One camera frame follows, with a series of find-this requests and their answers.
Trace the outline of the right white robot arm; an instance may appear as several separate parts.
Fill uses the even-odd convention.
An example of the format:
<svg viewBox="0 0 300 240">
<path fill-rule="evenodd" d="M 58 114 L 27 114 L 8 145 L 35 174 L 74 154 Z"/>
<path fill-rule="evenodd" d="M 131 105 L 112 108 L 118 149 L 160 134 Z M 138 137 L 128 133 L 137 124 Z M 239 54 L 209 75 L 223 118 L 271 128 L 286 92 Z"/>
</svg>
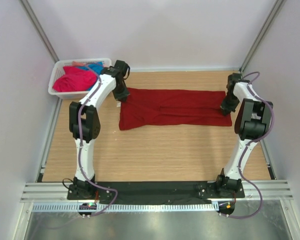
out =
<svg viewBox="0 0 300 240">
<path fill-rule="evenodd" d="M 229 75 L 227 93 L 220 105 L 224 116 L 235 112 L 237 106 L 240 106 L 234 123 L 237 143 L 228 163 L 215 182 L 215 192 L 221 198 L 227 198 L 241 191 L 244 168 L 252 150 L 274 126 L 273 103 L 261 98 L 253 89 L 252 83 L 260 73 L 255 71 L 248 74 L 251 75 L 255 75 L 252 80 L 239 73 Z"/>
</svg>

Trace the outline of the dark red t-shirt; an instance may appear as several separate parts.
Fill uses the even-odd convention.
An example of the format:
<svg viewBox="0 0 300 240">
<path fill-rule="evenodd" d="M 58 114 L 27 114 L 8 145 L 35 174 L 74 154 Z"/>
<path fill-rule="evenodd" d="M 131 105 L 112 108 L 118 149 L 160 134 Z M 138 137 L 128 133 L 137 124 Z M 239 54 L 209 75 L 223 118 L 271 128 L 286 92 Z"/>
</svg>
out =
<svg viewBox="0 0 300 240">
<path fill-rule="evenodd" d="M 130 95 L 121 103 L 119 129 L 143 126 L 232 126 L 230 115 L 220 105 L 224 91 L 129 88 Z"/>
</svg>

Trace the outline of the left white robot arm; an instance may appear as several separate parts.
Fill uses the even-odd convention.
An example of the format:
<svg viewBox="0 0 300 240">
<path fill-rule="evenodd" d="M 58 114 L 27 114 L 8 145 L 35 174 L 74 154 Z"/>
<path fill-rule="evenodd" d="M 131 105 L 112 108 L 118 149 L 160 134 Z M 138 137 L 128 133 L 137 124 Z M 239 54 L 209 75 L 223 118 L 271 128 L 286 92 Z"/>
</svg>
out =
<svg viewBox="0 0 300 240">
<path fill-rule="evenodd" d="M 101 130 L 98 110 L 106 97 L 113 93 L 114 99 L 125 102 L 130 94 L 125 80 L 130 66 L 117 60 L 113 66 L 104 66 L 100 73 L 88 63 L 84 65 L 96 76 L 96 83 L 78 102 L 69 105 L 69 130 L 76 144 L 77 167 L 68 189 L 69 200 L 91 200 L 100 188 L 95 184 L 94 145 Z"/>
</svg>

